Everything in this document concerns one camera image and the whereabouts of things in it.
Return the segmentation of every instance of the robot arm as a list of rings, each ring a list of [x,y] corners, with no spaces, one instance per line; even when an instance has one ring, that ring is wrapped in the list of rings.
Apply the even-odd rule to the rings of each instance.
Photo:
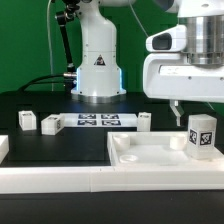
[[[136,0],[63,1],[66,7],[79,2],[75,14],[82,29],[83,61],[77,68],[77,85],[71,91],[72,98],[91,103],[123,99],[126,91],[122,88],[122,72],[116,63],[116,27],[100,14],[99,7],[121,7]]]
[[[179,24],[147,39],[152,54],[144,63],[146,95],[170,100],[174,113],[178,100],[223,103],[224,1],[155,2],[178,12]]]

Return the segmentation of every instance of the blue light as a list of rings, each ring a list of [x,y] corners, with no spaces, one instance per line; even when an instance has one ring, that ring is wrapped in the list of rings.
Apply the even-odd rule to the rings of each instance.
[[[122,73],[122,70],[120,69],[120,90],[122,90],[123,88],[122,88],[122,77],[123,77],[123,73]]]
[[[78,68],[77,69],[77,72],[76,72],[76,74],[77,74],[77,80],[76,80],[76,87],[75,87],[75,90],[76,91],[79,91],[79,76],[80,76],[80,69]]]

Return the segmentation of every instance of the warning label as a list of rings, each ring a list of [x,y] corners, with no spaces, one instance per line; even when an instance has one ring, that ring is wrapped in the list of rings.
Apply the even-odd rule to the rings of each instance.
[[[100,65],[100,66],[105,66],[105,65],[106,65],[105,62],[104,62],[104,60],[103,60],[102,55],[100,55],[100,56],[97,58],[97,60],[96,60],[96,62],[95,62],[94,65]]]

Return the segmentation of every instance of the black cable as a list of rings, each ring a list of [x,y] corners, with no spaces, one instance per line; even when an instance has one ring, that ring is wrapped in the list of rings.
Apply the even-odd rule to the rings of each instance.
[[[39,85],[39,84],[55,84],[55,83],[66,83],[66,81],[50,81],[50,82],[34,82],[34,83],[29,83],[29,84],[26,84],[22,87],[19,88],[18,91],[24,91],[26,88],[28,88],[29,86],[31,85]]]
[[[56,75],[46,75],[46,76],[42,76],[42,77],[33,79],[30,82],[26,83],[25,85],[21,86],[18,89],[18,91],[24,91],[28,86],[30,86],[30,85],[32,85],[34,83],[37,83],[38,81],[45,80],[45,79],[58,78],[58,77],[63,78],[64,76],[63,76],[63,74],[56,74]]]

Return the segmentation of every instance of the marker cube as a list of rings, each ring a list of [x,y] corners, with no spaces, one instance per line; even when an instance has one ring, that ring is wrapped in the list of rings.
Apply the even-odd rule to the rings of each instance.
[[[36,116],[32,111],[19,111],[19,125],[23,131],[36,130]]]
[[[214,153],[217,119],[206,114],[189,116],[187,154],[211,159]]]
[[[65,127],[65,117],[63,115],[52,114],[41,121],[41,131],[43,135],[56,135]]]
[[[137,131],[148,132],[151,130],[151,116],[150,113],[139,113],[137,119]]]

